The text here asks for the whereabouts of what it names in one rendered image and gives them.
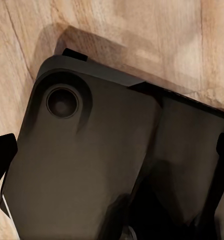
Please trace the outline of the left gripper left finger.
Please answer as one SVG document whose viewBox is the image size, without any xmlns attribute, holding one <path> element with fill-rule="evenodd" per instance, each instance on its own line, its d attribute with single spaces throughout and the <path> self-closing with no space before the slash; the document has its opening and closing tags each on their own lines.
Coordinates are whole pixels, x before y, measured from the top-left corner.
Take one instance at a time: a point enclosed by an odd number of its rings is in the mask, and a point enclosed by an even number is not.
<svg viewBox="0 0 224 240">
<path fill-rule="evenodd" d="M 18 145 L 13 133 L 0 136 L 0 180 L 18 152 Z"/>
</svg>

